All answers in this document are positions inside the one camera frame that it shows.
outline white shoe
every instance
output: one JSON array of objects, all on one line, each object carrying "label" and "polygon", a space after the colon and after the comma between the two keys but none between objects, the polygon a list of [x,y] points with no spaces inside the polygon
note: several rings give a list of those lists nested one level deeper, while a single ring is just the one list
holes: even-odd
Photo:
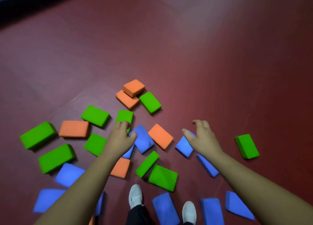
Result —
[{"label": "white shoe", "polygon": [[131,187],[128,197],[129,205],[131,209],[139,204],[142,205],[142,192],[140,186],[135,184]]},{"label": "white shoe", "polygon": [[195,205],[191,201],[187,201],[182,208],[182,220],[184,223],[190,222],[196,225],[197,213]]}]

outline maroon floor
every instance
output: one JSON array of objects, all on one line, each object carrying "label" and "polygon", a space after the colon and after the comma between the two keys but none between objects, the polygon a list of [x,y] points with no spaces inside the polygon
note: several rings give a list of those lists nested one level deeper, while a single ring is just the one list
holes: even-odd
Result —
[{"label": "maroon floor", "polygon": [[[119,109],[122,85],[142,81],[162,104],[150,116],[134,110],[134,126],[160,124],[174,142],[160,164],[178,172],[174,205],[181,217],[186,200],[220,199],[225,224],[255,224],[224,209],[230,190],[210,178],[193,153],[174,147],[193,119],[208,120],[225,152],[313,204],[313,3],[312,0],[66,0],[0,31],[0,198],[3,224],[32,224],[43,188],[61,188],[42,175],[37,158],[64,142],[76,165],[95,159],[84,140],[58,138],[36,152],[19,136],[48,120],[79,120],[87,105],[108,111],[108,136]],[[260,157],[245,161],[234,137],[249,133]],[[138,151],[126,180],[110,177],[99,224],[123,224],[132,184],[151,200],[164,190],[135,176],[148,153]]]}]

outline person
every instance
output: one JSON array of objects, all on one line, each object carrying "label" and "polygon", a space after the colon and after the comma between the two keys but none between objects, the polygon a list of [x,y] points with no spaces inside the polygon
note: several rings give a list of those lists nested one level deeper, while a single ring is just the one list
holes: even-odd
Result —
[{"label": "person", "polygon": [[[182,130],[190,145],[219,171],[260,223],[313,224],[311,205],[224,153],[207,121],[194,120],[193,124],[197,127],[195,137],[188,130]],[[114,125],[101,155],[35,225],[89,223],[115,163],[135,142],[137,134],[134,132],[127,137],[128,127],[126,121]],[[138,185],[131,188],[129,203],[131,210],[126,224],[150,224]],[[192,202],[187,202],[182,211],[184,223],[196,224],[197,215]]]}]

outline hand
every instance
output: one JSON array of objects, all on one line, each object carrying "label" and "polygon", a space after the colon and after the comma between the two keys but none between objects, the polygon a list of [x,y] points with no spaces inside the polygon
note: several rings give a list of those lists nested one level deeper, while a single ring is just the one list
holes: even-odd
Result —
[{"label": "hand", "polygon": [[129,127],[130,123],[127,121],[119,121],[113,126],[102,151],[104,155],[110,155],[114,159],[119,159],[133,146],[137,133],[134,131],[130,137],[127,137],[127,129]]},{"label": "hand", "polygon": [[188,130],[182,130],[191,147],[209,159],[222,155],[224,152],[215,134],[211,131],[209,123],[205,120],[193,120],[193,124],[196,124],[197,127],[195,137]]}]

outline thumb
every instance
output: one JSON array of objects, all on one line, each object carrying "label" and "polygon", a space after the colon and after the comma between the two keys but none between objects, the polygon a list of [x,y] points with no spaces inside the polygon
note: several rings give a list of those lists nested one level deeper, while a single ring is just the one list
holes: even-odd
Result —
[{"label": "thumb", "polygon": [[133,145],[135,143],[136,138],[137,138],[137,132],[134,131],[131,133],[131,136],[128,138],[129,143]]},{"label": "thumb", "polygon": [[191,141],[194,139],[194,136],[192,136],[192,134],[189,132],[189,130],[182,129],[182,132],[183,132],[184,136],[186,137],[186,139],[188,140],[188,142],[191,143]]}]

